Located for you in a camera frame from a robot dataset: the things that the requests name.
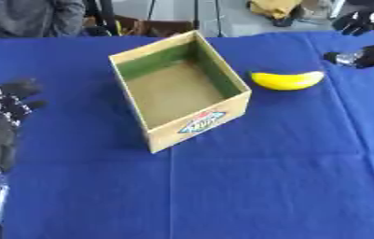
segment dark jacket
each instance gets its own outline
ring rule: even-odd
[[[77,35],[82,0],[0,0],[0,37]]]

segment open box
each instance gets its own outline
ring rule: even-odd
[[[110,60],[153,153],[238,118],[251,95],[197,31]]]

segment banana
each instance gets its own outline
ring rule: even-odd
[[[321,71],[312,71],[299,75],[275,75],[269,73],[250,73],[252,80],[263,87],[277,91],[294,91],[309,88],[324,77]]]

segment blue tablecloth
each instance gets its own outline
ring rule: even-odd
[[[107,59],[153,40],[0,40],[0,82],[36,77],[49,102],[22,127],[6,239],[374,238],[374,68],[321,60],[374,34],[210,39],[253,89],[248,112],[156,155]],[[248,70],[327,77],[269,91]]]

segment box label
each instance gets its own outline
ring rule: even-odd
[[[196,119],[193,119],[187,126],[179,131],[180,134],[199,133],[207,130],[218,120],[223,118],[226,112],[207,111],[202,112]]]

